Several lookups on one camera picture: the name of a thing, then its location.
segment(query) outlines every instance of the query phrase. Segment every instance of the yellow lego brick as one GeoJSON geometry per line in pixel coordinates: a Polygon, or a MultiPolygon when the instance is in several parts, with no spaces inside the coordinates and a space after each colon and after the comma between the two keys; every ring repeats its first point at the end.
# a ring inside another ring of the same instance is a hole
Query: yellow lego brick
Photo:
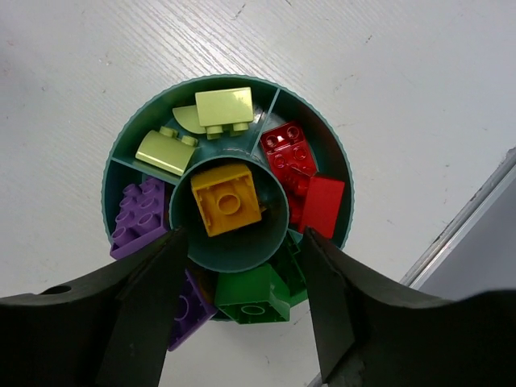
{"type": "Polygon", "coordinates": [[[208,236],[236,230],[261,220],[251,171],[229,164],[192,177],[192,192],[208,236]]]}
{"type": "Polygon", "coordinates": [[[150,131],[138,147],[136,159],[181,176],[197,146],[197,139],[183,135],[177,139],[177,131],[161,127],[160,131],[150,131]]]}
{"type": "Polygon", "coordinates": [[[246,131],[254,119],[250,87],[203,91],[195,94],[199,124],[208,134],[223,132],[222,125],[233,124],[233,131],[246,131]]]}

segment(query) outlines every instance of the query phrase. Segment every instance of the lego stud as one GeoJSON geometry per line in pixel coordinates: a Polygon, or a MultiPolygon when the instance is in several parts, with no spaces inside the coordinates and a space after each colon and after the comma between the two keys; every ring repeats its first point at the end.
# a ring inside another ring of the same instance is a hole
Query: lego stud
{"type": "Polygon", "coordinates": [[[123,189],[123,196],[136,197],[142,193],[142,190],[136,184],[130,184],[123,189]]]}
{"type": "Polygon", "coordinates": [[[160,184],[160,181],[158,179],[156,179],[155,177],[147,177],[147,179],[145,179],[145,181],[139,185],[139,187],[141,189],[144,189],[145,187],[147,187],[148,185],[155,185],[155,184],[160,184]]]}
{"type": "Polygon", "coordinates": [[[239,135],[242,135],[245,131],[235,131],[235,129],[230,129],[229,130],[229,136],[230,137],[237,137],[239,135]]]}
{"type": "Polygon", "coordinates": [[[287,137],[289,137],[289,139],[296,139],[299,137],[299,129],[296,127],[289,127],[287,129],[287,137]]]}
{"type": "Polygon", "coordinates": [[[155,214],[145,214],[138,221],[138,226],[142,232],[149,232],[160,226],[160,219],[155,214]]]}
{"type": "Polygon", "coordinates": [[[135,218],[135,213],[132,211],[123,210],[120,214],[116,215],[114,221],[116,224],[128,224],[135,218]]]}
{"type": "Polygon", "coordinates": [[[120,248],[138,238],[138,235],[131,228],[120,227],[114,231],[111,237],[114,244],[120,248]]]}
{"type": "Polygon", "coordinates": [[[308,155],[308,152],[304,147],[297,147],[293,150],[293,156],[297,160],[304,160],[306,156],[308,155]]]}
{"type": "Polygon", "coordinates": [[[158,205],[159,202],[155,198],[147,198],[139,205],[139,208],[146,212],[152,212],[158,205]]]}
{"type": "Polygon", "coordinates": [[[136,198],[134,196],[126,196],[122,201],[120,202],[120,208],[128,208],[133,206],[136,203],[136,198]]]}
{"type": "Polygon", "coordinates": [[[248,123],[234,123],[233,124],[233,131],[246,131],[249,129],[248,123]]]}
{"type": "Polygon", "coordinates": [[[269,148],[274,148],[277,146],[277,137],[275,135],[269,135],[267,139],[265,139],[265,143],[269,148]]]}
{"type": "Polygon", "coordinates": [[[159,191],[160,187],[158,185],[148,181],[142,189],[142,194],[148,196],[150,194],[157,194],[159,191]]]}
{"type": "Polygon", "coordinates": [[[259,316],[265,314],[265,309],[258,305],[245,305],[240,308],[240,311],[251,316],[259,316]]]}
{"type": "Polygon", "coordinates": [[[198,144],[198,140],[191,135],[183,135],[181,137],[181,142],[183,144],[189,145],[190,147],[196,147],[198,144]]]}
{"type": "Polygon", "coordinates": [[[221,135],[223,133],[223,126],[214,125],[212,127],[206,127],[206,133],[208,135],[221,135]]]}
{"type": "Polygon", "coordinates": [[[274,158],[274,165],[278,168],[284,168],[287,165],[287,161],[281,155],[274,158]]]}
{"type": "Polygon", "coordinates": [[[206,135],[207,139],[220,139],[222,135],[220,133],[208,133],[206,135]]]}
{"type": "Polygon", "coordinates": [[[240,205],[240,198],[234,193],[225,193],[217,200],[218,210],[225,215],[233,215],[239,210],[240,205]]]}
{"type": "Polygon", "coordinates": [[[161,127],[160,128],[160,133],[162,135],[166,135],[167,137],[171,137],[171,138],[176,138],[177,137],[177,130],[175,129],[172,129],[171,127],[161,127]]]}
{"type": "Polygon", "coordinates": [[[188,316],[189,303],[185,296],[179,296],[179,300],[177,300],[177,313],[174,320],[182,321],[188,316]]]}

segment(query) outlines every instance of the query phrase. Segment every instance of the red lego brick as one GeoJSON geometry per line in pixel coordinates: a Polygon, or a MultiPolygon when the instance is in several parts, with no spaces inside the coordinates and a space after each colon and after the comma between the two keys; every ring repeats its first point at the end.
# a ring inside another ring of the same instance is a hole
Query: red lego brick
{"type": "Polygon", "coordinates": [[[287,195],[295,195],[304,198],[308,193],[308,187],[310,186],[310,175],[303,171],[288,167],[285,170],[283,177],[283,186],[287,191],[287,195]]]}
{"type": "Polygon", "coordinates": [[[285,182],[288,167],[299,169],[310,176],[317,172],[310,146],[297,123],[286,123],[266,131],[260,143],[271,170],[281,183],[285,182]]]}
{"type": "Polygon", "coordinates": [[[287,194],[287,199],[289,201],[289,221],[294,225],[298,225],[303,217],[303,202],[305,198],[296,198],[293,195],[287,194]]]}
{"type": "Polygon", "coordinates": [[[312,176],[306,193],[298,231],[306,226],[317,230],[326,238],[331,238],[339,216],[340,201],[344,192],[344,182],[327,177],[312,176]]]}

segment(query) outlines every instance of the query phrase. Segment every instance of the lego duplo brick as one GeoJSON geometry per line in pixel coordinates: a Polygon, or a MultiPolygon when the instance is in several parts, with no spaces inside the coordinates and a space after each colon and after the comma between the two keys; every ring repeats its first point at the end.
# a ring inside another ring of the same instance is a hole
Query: lego duplo brick
{"type": "Polygon", "coordinates": [[[160,131],[150,131],[138,147],[136,159],[167,172],[182,176],[195,152],[197,139],[183,135],[177,138],[177,131],[161,127],[160,131]]]}
{"type": "Polygon", "coordinates": [[[213,305],[218,273],[203,268],[192,260],[187,264],[186,268],[197,284],[197,288],[201,292],[204,300],[213,305]]]}
{"type": "Polygon", "coordinates": [[[298,244],[287,232],[285,241],[269,261],[289,288],[290,306],[296,306],[308,298],[305,276],[298,264],[299,252],[298,244]]]}
{"type": "Polygon", "coordinates": [[[260,137],[260,144],[267,157],[271,171],[283,184],[288,174],[288,167],[313,175],[317,172],[310,145],[300,125],[286,123],[260,137]]]}
{"type": "Polygon", "coordinates": [[[185,270],[185,284],[177,302],[169,351],[184,343],[202,324],[215,316],[217,311],[204,297],[194,275],[188,269],[185,270]]]}
{"type": "Polygon", "coordinates": [[[204,135],[206,133],[206,128],[199,123],[199,114],[195,105],[174,107],[172,114],[176,121],[190,133],[196,135],[204,135]]]}
{"type": "Polygon", "coordinates": [[[206,128],[208,139],[220,136],[227,124],[234,132],[246,131],[254,119],[250,87],[199,92],[195,102],[199,124],[206,128]]]}
{"type": "Polygon", "coordinates": [[[215,305],[238,324],[289,321],[290,294],[270,264],[241,273],[221,273],[215,305]]]}
{"type": "Polygon", "coordinates": [[[251,170],[245,164],[227,164],[198,173],[192,192],[208,236],[256,223],[261,210],[251,170]]]}
{"type": "Polygon", "coordinates": [[[166,213],[166,186],[148,177],[142,184],[130,184],[123,190],[116,228],[111,235],[110,255],[119,260],[137,252],[169,230],[166,213]]]}
{"type": "Polygon", "coordinates": [[[322,236],[331,238],[339,217],[340,203],[344,192],[344,182],[322,176],[312,176],[306,191],[298,231],[309,226],[322,236]]]}
{"type": "Polygon", "coordinates": [[[289,221],[294,225],[302,221],[309,186],[309,175],[291,166],[285,170],[283,187],[289,202],[289,221]]]}

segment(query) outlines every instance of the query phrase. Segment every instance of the metal edge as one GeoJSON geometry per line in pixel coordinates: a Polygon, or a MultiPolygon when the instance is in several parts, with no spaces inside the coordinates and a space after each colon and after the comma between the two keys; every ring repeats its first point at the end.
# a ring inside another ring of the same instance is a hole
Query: metal edge
{"type": "Polygon", "coordinates": [[[422,254],[400,283],[415,289],[422,285],[516,177],[515,166],[516,148],[512,148],[494,173],[422,254]]]}

